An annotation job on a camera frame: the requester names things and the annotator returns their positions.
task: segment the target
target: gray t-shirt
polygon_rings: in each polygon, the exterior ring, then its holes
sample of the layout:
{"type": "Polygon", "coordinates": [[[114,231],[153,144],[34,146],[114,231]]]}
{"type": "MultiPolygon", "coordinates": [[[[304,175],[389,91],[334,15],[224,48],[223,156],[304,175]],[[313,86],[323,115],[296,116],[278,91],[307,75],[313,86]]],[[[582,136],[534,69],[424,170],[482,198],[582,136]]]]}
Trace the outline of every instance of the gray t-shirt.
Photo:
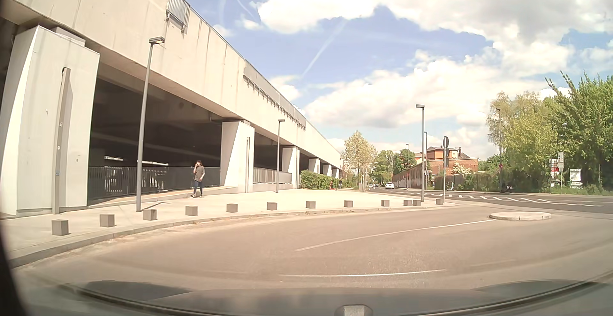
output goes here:
{"type": "Polygon", "coordinates": [[[195,169],[194,180],[199,180],[202,176],[204,176],[204,166],[200,165],[195,169]]]}

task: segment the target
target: red brick building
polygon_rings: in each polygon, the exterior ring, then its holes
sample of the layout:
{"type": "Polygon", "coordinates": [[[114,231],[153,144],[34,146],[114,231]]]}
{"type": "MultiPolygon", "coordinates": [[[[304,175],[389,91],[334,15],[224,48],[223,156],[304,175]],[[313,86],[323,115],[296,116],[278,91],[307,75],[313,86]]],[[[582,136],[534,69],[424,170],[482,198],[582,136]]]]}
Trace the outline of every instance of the red brick building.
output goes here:
{"type": "MultiPolygon", "coordinates": [[[[429,147],[426,150],[426,164],[430,163],[430,170],[432,175],[438,176],[443,173],[443,155],[444,148],[442,147],[429,147]]],[[[422,164],[421,159],[418,160],[415,166],[409,168],[408,171],[408,187],[409,188],[421,188],[421,171],[422,164]]],[[[447,168],[447,175],[451,175],[453,167],[457,164],[471,169],[472,171],[479,170],[479,158],[471,158],[462,152],[461,147],[449,148],[449,167],[447,168]]],[[[392,182],[397,187],[406,187],[407,185],[407,171],[401,171],[392,177],[392,182]]]]}

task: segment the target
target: windshield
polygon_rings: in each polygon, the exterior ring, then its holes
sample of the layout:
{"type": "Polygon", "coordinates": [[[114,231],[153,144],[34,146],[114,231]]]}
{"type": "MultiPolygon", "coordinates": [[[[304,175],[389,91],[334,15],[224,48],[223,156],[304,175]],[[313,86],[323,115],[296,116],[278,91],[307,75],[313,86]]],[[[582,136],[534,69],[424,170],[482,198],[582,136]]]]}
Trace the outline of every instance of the windshield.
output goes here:
{"type": "Polygon", "coordinates": [[[571,294],[613,271],[612,7],[3,0],[19,296],[34,314],[604,310],[571,294]]]}

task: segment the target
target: concrete overpass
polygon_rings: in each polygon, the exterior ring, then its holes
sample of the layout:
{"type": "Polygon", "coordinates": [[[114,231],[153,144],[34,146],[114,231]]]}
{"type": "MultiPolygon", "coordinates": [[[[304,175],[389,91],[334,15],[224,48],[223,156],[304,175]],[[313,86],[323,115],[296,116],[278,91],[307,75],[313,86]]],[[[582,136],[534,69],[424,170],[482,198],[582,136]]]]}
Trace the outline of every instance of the concrete overpass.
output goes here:
{"type": "Polygon", "coordinates": [[[185,0],[1,1],[2,212],[83,208],[91,166],[111,151],[135,166],[134,114],[157,36],[143,162],[202,157],[219,185],[250,192],[254,166],[276,163],[284,119],[283,187],[302,169],[338,176],[340,153],[185,0]]]}

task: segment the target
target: jeans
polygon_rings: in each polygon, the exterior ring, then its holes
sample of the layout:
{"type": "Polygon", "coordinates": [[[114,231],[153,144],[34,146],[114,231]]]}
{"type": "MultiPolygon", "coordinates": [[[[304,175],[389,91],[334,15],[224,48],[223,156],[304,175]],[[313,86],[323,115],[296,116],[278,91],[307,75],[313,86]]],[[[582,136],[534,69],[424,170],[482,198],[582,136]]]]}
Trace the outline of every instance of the jeans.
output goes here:
{"type": "Polygon", "coordinates": [[[195,195],[195,189],[197,187],[200,187],[200,195],[202,195],[202,181],[201,180],[194,180],[194,195],[195,195]]]}

